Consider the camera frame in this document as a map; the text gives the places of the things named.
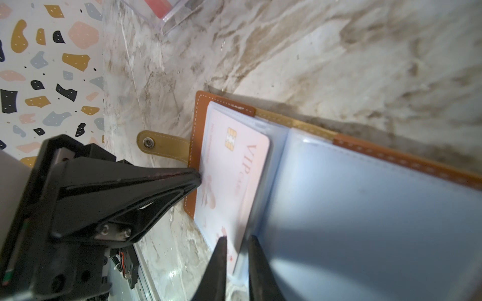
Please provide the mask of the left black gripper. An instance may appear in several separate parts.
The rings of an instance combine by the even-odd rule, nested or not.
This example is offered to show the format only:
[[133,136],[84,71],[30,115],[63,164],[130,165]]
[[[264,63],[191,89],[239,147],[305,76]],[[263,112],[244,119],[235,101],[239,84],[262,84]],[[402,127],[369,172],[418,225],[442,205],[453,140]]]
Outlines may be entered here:
[[1,299],[106,298],[112,250],[200,184],[193,168],[124,164],[67,135],[44,141],[1,248]]

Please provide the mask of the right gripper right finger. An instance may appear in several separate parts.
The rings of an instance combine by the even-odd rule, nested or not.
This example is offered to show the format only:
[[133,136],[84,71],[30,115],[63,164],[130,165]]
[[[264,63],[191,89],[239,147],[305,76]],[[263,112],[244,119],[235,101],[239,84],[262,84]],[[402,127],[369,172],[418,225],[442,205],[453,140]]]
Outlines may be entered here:
[[249,297],[257,300],[286,300],[256,236],[248,239]]

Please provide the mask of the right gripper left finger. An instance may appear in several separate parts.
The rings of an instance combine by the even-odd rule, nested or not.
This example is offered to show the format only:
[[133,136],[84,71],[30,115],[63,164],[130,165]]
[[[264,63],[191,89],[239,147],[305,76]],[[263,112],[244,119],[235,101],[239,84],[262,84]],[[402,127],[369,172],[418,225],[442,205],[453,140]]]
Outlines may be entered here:
[[224,301],[227,282],[227,237],[221,237],[214,248],[210,261],[192,301]]

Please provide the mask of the brown leather card holder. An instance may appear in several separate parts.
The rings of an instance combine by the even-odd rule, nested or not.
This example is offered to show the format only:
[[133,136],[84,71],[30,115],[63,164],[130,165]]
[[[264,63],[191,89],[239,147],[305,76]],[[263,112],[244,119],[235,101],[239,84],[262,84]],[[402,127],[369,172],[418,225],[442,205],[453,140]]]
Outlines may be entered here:
[[203,91],[190,139],[138,147],[200,172],[210,103],[271,143],[232,283],[249,287],[254,235],[287,300],[481,299],[479,174]]

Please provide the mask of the pink white VIP card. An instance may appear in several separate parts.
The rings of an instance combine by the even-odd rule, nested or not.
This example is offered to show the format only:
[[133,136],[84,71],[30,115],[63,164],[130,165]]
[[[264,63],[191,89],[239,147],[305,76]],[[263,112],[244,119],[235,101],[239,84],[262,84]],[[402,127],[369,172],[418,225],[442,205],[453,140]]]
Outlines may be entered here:
[[194,221],[210,248],[227,239],[227,272],[234,274],[270,140],[210,103],[207,110]]

